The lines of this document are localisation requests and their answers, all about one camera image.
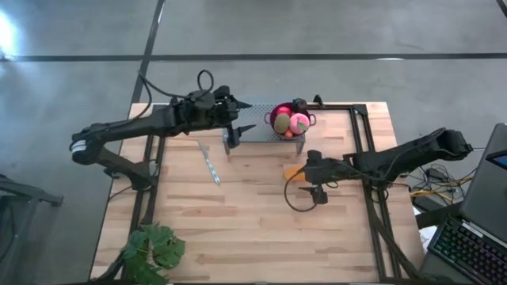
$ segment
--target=laptop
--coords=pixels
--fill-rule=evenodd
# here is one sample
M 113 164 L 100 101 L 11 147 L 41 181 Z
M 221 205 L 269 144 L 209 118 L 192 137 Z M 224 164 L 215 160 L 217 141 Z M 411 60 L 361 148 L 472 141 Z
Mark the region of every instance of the laptop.
M 507 125 L 498 123 L 459 209 L 429 243 L 421 272 L 507 285 Z

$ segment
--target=orange object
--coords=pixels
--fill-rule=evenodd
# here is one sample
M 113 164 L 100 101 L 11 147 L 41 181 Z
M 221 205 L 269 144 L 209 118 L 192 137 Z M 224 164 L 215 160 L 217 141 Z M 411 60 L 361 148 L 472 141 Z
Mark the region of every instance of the orange object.
M 291 166 L 289 168 L 287 168 L 285 171 L 284 171 L 284 178 L 285 180 L 289 180 L 289 178 L 292 177 L 292 175 L 296 174 L 298 172 L 298 170 L 301 169 L 301 165 L 297 165 L 297 166 Z M 300 173 L 298 175 L 296 175 L 294 178 L 292 178 L 292 181 L 305 181 L 304 180 L 304 173 Z
M 285 137 L 286 137 L 286 138 L 291 138 L 291 137 L 293 137 L 293 136 L 294 136 L 294 134 L 292 133 L 292 131 L 291 131 L 291 130 L 287 130 L 287 131 L 285 132 Z

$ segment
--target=concrete floor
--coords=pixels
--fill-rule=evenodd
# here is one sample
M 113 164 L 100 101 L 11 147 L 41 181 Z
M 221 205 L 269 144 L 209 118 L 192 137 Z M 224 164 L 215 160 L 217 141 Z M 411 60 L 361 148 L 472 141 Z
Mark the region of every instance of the concrete floor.
M 0 17 L 16 30 L 0 44 L 11 55 L 142 55 L 156 4 L 4 0 Z M 507 20 L 493 0 L 167 0 L 153 50 L 326 52 L 507 52 Z M 0 63 L 0 173 L 65 196 L 60 209 L 38 210 L 14 273 L 19 284 L 87 278 L 111 180 L 99 166 L 74 164 L 67 148 L 83 127 L 126 117 L 139 65 Z M 504 59 L 151 63 L 148 78 L 187 93 L 203 68 L 253 103 L 316 93 L 386 101 L 399 143 L 445 126 L 484 147 L 493 126 L 507 121 Z M 446 165 L 460 177 L 480 155 Z

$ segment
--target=wooden table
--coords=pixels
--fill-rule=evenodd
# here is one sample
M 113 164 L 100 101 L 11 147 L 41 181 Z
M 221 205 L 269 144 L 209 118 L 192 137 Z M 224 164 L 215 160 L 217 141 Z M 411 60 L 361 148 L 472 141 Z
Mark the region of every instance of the wooden table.
M 366 103 L 375 148 L 396 146 L 387 104 Z M 130 117 L 146 105 L 133 104 Z M 306 150 L 341 158 L 355 152 L 349 114 L 315 111 L 317 125 L 307 132 L 301 156 L 292 144 L 244 143 L 225 155 L 221 130 L 200 131 L 166 140 L 154 220 L 186 241 L 173 282 L 337 282 L 377 280 L 362 187 L 357 180 L 328 188 L 329 203 L 307 213 L 291 210 L 282 195 L 283 171 L 303 165 Z M 197 145 L 199 139 L 222 183 L 215 184 Z M 146 138 L 127 139 L 120 154 L 141 161 Z M 129 186 L 115 181 L 112 194 Z M 311 204 L 291 185 L 295 205 Z M 395 240 L 416 267 L 424 257 L 408 191 L 389 190 L 387 201 Z M 91 277 L 112 263 L 128 239 L 135 193 L 126 191 L 108 205 Z M 389 257 L 383 245 L 388 271 Z

